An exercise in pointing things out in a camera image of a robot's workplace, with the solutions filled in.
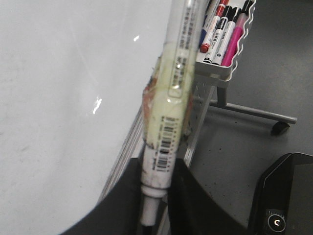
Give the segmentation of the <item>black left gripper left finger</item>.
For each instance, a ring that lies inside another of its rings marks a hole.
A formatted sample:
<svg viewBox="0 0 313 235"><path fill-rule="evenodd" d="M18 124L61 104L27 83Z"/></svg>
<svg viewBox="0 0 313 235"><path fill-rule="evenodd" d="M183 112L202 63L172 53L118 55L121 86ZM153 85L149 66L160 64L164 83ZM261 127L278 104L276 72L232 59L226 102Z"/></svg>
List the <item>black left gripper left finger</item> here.
<svg viewBox="0 0 313 235"><path fill-rule="evenodd" d="M135 235L141 200L141 165L131 158L113 189L64 235Z"/></svg>

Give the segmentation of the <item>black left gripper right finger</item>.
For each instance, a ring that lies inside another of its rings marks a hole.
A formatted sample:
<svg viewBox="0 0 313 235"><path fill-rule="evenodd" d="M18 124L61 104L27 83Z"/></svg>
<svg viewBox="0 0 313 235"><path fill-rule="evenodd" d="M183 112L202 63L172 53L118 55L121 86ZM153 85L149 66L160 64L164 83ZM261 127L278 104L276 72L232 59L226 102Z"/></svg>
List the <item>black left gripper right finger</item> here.
<svg viewBox="0 0 313 235"><path fill-rule="evenodd" d="M226 213L201 187L183 159L177 159L168 190L173 235L246 235L247 229Z"/></svg>

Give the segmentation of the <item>black robot base with indicator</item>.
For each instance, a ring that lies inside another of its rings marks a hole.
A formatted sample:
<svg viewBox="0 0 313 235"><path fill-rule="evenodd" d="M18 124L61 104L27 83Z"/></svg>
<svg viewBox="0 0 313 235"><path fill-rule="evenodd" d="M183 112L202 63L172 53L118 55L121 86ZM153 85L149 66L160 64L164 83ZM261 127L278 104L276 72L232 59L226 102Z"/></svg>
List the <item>black robot base with indicator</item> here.
<svg viewBox="0 0 313 235"><path fill-rule="evenodd" d="M250 235L313 233L313 157L288 153L261 175L248 223Z"/></svg>

